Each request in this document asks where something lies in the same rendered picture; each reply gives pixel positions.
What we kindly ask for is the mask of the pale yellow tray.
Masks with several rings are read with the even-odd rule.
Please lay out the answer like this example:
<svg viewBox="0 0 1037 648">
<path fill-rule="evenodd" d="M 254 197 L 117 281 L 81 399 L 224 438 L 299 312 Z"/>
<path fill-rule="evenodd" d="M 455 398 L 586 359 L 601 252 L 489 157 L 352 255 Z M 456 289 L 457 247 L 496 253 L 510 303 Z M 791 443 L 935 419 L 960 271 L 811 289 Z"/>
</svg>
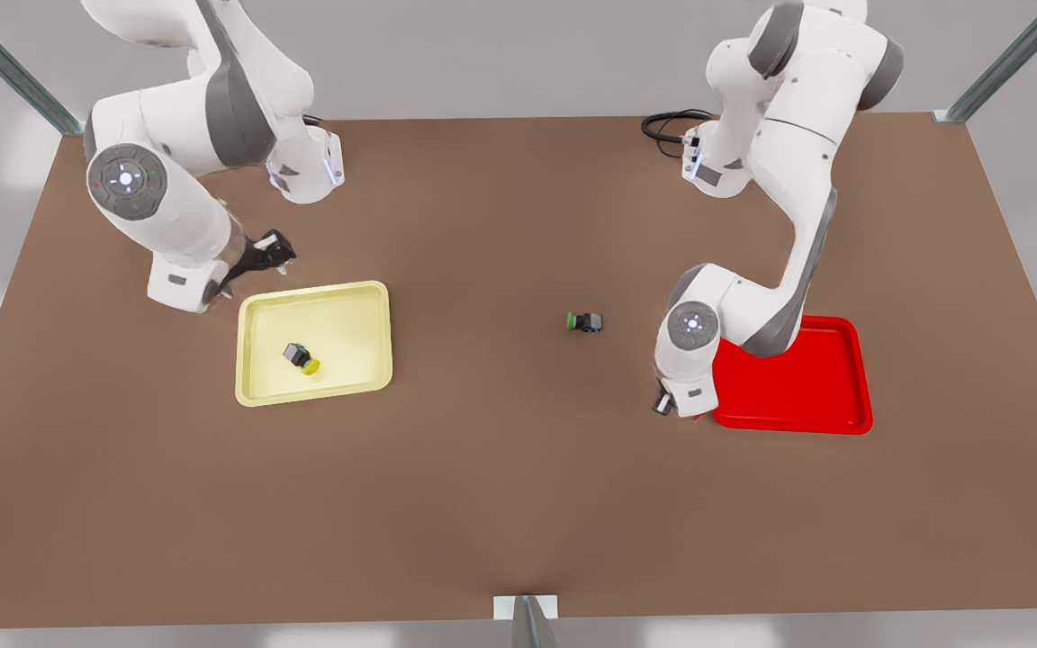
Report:
<svg viewBox="0 0 1037 648">
<path fill-rule="evenodd" d="M 303 374 L 289 343 L 320 361 Z M 251 295 L 239 308 L 235 397 L 260 407 L 374 392 L 392 379 L 390 293 L 380 282 L 328 284 Z"/>
</svg>

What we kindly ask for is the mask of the red tray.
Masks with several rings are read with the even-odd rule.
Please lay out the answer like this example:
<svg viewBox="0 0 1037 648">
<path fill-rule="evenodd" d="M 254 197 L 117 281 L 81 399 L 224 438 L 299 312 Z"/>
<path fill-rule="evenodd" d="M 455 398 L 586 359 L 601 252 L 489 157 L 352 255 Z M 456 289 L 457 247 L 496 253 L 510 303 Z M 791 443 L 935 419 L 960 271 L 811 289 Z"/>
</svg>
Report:
<svg viewBox="0 0 1037 648">
<path fill-rule="evenodd" d="M 873 424 L 859 335 L 847 319 L 803 316 L 786 353 L 758 358 L 723 341 L 717 423 L 731 429 L 863 435 Z"/>
</svg>

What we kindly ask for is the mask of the silver frame post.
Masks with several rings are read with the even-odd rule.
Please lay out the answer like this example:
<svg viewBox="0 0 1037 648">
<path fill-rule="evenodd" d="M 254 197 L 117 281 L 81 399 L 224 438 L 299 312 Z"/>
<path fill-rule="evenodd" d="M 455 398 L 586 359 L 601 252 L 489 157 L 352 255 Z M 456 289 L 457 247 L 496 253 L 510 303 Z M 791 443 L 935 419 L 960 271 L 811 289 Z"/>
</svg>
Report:
<svg viewBox="0 0 1037 648">
<path fill-rule="evenodd" d="M 987 100 L 992 98 L 997 90 L 1001 89 L 1017 71 L 1022 69 L 1025 63 L 1032 60 L 1036 54 L 1037 15 L 991 65 L 966 87 L 959 98 L 948 108 L 933 111 L 933 121 L 946 124 L 966 123 L 968 119 L 974 116 Z"/>
<path fill-rule="evenodd" d="M 551 627 L 559 618 L 558 595 L 494 596 L 494 620 L 509 620 L 508 648 L 561 648 Z"/>
<path fill-rule="evenodd" d="M 18 97 L 25 100 L 50 126 L 62 136 L 83 134 L 84 123 L 55 98 L 25 66 L 0 43 L 0 78 L 11 87 Z"/>
</svg>

